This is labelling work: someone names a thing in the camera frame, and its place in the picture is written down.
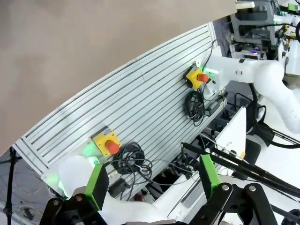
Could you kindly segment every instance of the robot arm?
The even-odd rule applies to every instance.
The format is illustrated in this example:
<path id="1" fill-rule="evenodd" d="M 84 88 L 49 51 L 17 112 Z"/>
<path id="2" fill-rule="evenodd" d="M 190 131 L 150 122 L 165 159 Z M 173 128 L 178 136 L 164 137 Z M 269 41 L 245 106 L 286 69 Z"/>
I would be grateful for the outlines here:
<path id="1" fill-rule="evenodd" d="M 204 72 L 213 77 L 205 90 L 210 93 L 223 89 L 230 81 L 253 83 L 276 107 L 285 126 L 294 134 L 300 133 L 300 105 L 293 92 L 282 83 L 285 70 L 278 61 L 211 56 Z"/>

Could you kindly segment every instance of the green led light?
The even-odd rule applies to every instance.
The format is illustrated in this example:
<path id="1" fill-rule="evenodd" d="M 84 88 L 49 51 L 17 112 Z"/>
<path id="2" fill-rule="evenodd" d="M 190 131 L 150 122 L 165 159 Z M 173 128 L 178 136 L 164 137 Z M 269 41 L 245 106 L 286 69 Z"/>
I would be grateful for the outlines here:
<path id="1" fill-rule="evenodd" d="M 92 164 L 93 167 L 95 167 L 95 165 L 97 164 L 100 164 L 97 157 L 89 157 L 89 162 Z"/>
<path id="2" fill-rule="evenodd" d="M 95 150 L 98 150 L 96 144 L 93 141 L 90 141 L 90 143 L 83 149 L 82 155 L 90 157 L 95 154 Z"/>

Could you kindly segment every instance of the black mount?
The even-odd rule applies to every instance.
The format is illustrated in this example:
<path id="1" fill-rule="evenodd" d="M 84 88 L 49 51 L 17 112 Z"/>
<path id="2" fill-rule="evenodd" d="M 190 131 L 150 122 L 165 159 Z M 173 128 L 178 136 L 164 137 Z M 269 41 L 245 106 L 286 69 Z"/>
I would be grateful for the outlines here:
<path id="1" fill-rule="evenodd" d="M 95 206 L 84 194 L 77 194 L 65 201 L 52 198 L 48 201 L 40 225 L 107 225 Z"/>

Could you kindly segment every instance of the beige wall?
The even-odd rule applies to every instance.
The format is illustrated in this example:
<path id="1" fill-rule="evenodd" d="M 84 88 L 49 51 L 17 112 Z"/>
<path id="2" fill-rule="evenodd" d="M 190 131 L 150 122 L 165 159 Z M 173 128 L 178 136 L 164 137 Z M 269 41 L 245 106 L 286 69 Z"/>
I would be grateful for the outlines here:
<path id="1" fill-rule="evenodd" d="M 0 0 L 0 152 L 74 94 L 234 0 Z"/>

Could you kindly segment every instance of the white panel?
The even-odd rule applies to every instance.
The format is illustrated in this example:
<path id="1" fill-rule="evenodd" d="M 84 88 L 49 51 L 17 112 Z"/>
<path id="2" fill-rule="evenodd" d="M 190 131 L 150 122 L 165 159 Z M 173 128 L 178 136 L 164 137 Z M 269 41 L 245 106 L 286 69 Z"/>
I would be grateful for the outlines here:
<path id="1" fill-rule="evenodd" d="M 214 118 L 206 117 L 201 126 L 193 126 L 183 110 L 191 89 L 182 79 L 195 59 L 206 55 L 214 39 L 209 23 L 152 49 L 62 104 L 19 139 L 15 148 L 42 174 L 107 125 L 123 144 L 138 142 L 147 159 L 171 161 L 180 152 L 180 142 L 192 141 Z M 153 164 L 154 175 L 166 166 L 165 162 Z M 131 184 L 132 175 L 124 178 Z M 137 176 L 136 182 L 143 179 Z M 133 194 L 143 185 L 136 185 Z"/>

